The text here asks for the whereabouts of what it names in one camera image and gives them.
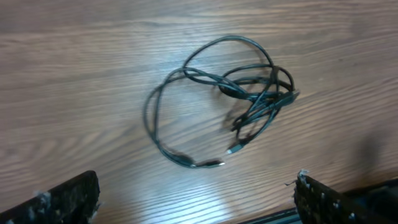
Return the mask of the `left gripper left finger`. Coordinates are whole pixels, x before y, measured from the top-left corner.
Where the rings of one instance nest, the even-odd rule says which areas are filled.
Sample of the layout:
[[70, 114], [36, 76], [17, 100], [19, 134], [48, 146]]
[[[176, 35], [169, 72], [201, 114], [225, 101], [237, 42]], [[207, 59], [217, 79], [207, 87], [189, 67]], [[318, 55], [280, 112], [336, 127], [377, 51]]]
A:
[[99, 204], [96, 172], [88, 170], [1, 212], [2, 224], [88, 224]]

